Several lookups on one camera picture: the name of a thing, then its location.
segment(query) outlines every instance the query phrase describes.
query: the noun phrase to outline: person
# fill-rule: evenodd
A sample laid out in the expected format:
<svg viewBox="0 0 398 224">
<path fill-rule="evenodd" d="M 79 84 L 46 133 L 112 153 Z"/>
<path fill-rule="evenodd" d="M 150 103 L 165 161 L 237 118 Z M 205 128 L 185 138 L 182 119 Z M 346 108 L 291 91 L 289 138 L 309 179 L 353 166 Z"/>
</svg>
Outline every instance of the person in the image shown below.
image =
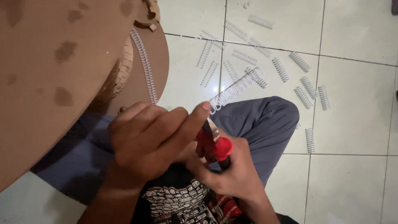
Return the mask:
<svg viewBox="0 0 398 224">
<path fill-rule="evenodd" d="M 296 223 L 277 217 L 264 186 L 295 130 L 297 107 L 273 96 L 211 115 L 233 143 L 223 172 L 203 163 L 194 141 L 210 109 L 203 102 L 188 115 L 139 102 L 114 119 L 84 114 L 32 172 L 89 204 L 81 224 Z"/>
</svg>

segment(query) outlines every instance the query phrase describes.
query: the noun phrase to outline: hand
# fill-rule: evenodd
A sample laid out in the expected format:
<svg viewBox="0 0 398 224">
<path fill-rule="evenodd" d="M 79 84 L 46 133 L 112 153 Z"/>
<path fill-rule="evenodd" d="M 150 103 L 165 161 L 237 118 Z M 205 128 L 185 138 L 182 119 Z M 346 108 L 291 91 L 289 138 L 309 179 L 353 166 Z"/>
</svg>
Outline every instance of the hand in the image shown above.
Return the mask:
<svg viewBox="0 0 398 224">
<path fill-rule="evenodd" d="M 187 168 L 199 182 L 217 194 L 234 196 L 250 202 L 256 201 L 265 191 L 254 168 L 248 142 L 244 138 L 231 137 L 222 130 L 220 136 L 231 140 L 234 146 L 230 154 L 231 166 L 227 170 L 221 174 L 213 173 L 206 169 L 198 157 L 192 158 L 186 164 Z"/>
<path fill-rule="evenodd" d="M 142 185 L 161 176 L 195 139 L 210 109 L 203 102 L 188 116 L 182 107 L 168 112 L 139 102 L 124 110 L 108 127 L 118 170 Z"/>
</svg>

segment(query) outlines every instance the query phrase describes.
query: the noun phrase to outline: dark stain on cardboard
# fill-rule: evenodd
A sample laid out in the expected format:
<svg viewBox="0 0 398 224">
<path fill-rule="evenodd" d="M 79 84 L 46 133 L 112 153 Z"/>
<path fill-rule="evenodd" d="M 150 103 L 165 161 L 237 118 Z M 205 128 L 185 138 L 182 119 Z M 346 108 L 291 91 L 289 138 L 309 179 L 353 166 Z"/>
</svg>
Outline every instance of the dark stain on cardboard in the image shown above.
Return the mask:
<svg viewBox="0 0 398 224">
<path fill-rule="evenodd" d="M 15 74 L 9 74 L 7 77 L 7 85 L 11 86 L 17 81 L 17 75 Z"/>
<path fill-rule="evenodd" d="M 80 20 L 80 19 L 82 19 L 83 18 L 83 15 L 82 15 L 82 13 L 80 12 L 80 11 L 77 11 L 77 10 L 69 10 L 69 12 L 68 12 L 68 21 L 70 22 L 70 23 L 74 23 L 74 22 L 76 22 L 77 20 Z"/>
<path fill-rule="evenodd" d="M 73 106 L 73 96 L 64 87 L 57 87 L 54 102 L 58 106 Z"/>
<path fill-rule="evenodd" d="M 133 12 L 131 0 L 123 0 L 120 3 L 119 9 L 123 16 L 128 17 Z"/>
<path fill-rule="evenodd" d="M 35 92 L 38 93 L 38 94 L 43 94 L 44 88 L 37 88 L 37 89 L 35 90 Z"/>
<path fill-rule="evenodd" d="M 77 6 L 79 6 L 79 9 L 81 9 L 81 10 L 85 10 L 85 11 L 90 10 L 90 7 L 87 4 L 85 4 L 85 3 L 81 2 L 81 1 L 79 1 L 77 3 Z"/>
<path fill-rule="evenodd" d="M 6 12 L 8 24 L 17 25 L 23 16 L 23 0 L 0 0 L 0 10 Z"/>
<path fill-rule="evenodd" d="M 77 43 L 65 41 L 61 46 L 54 51 L 55 60 L 58 64 L 66 62 L 69 58 L 74 55 L 74 50 L 77 47 Z"/>
</svg>

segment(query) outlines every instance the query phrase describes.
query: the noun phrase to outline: fingernail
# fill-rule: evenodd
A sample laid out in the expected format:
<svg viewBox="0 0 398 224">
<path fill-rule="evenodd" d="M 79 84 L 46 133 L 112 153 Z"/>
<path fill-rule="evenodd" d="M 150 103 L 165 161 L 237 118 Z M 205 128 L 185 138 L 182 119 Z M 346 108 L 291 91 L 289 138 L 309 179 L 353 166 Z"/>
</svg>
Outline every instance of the fingernail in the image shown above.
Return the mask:
<svg viewBox="0 0 398 224">
<path fill-rule="evenodd" d="M 210 110 L 211 109 L 211 105 L 208 101 L 202 102 L 200 104 L 205 110 Z"/>
</svg>

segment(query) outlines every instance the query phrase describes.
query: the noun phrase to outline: white tiled floor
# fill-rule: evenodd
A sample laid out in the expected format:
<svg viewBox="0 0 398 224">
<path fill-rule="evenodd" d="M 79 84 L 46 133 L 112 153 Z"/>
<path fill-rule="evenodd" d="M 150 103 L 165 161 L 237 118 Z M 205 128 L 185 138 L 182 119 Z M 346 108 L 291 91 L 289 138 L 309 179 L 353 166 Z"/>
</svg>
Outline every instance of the white tiled floor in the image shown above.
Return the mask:
<svg viewBox="0 0 398 224">
<path fill-rule="evenodd" d="M 391 15 L 391 0 L 250 0 L 244 9 L 247 1 L 159 1 L 170 54 L 169 77 L 159 105 L 191 111 L 215 96 L 232 84 L 222 62 L 230 60 L 239 76 L 253 67 L 232 56 L 233 50 L 240 50 L 258 60 L 268 85 L 261 89 L 255 84 L 234 101 L 276 95 L 292 101 L 300 111 L 301 127 L 266 187 L 275 210 L 307 224 L 398 223 L 398 102 L 394 96 L 398 16 Z M 250 14 L 275 22 L 274 29 L 249 22 Z M 224 30 L 225 20 L 271 48 L 271 57 Z M 202 30 L 224 40 L 226 47 L 213 46 L 199 69 L 196 64 L 205 40 L 193 37 Z M 290 51 L 301 52 L 310 72 L 304 73 L 289 58 Z M 275 57 L 290 77 L 286 83 L 271 62 Z M 218 67 L 203 88 L 200 82 L 213 60 Z M 303 88 L 303 76 L 315 87 L 326 86 L 329 110 L 322 110 L 319 97 L 311 100 L 311 109 L 303 106 L 293 91 Z M 305 129 L 312 127 L 316 153 L 308 154 Z M 19 196 L 26 188 L 27 199 Z M 24 223 L 28 216 L 34 217 L 33 223 L 60 223 L 65 212 L 76 221 L 83 209 L 30 173 L 0 194 L 0 221 L 8 223 Z"/>
</svg>

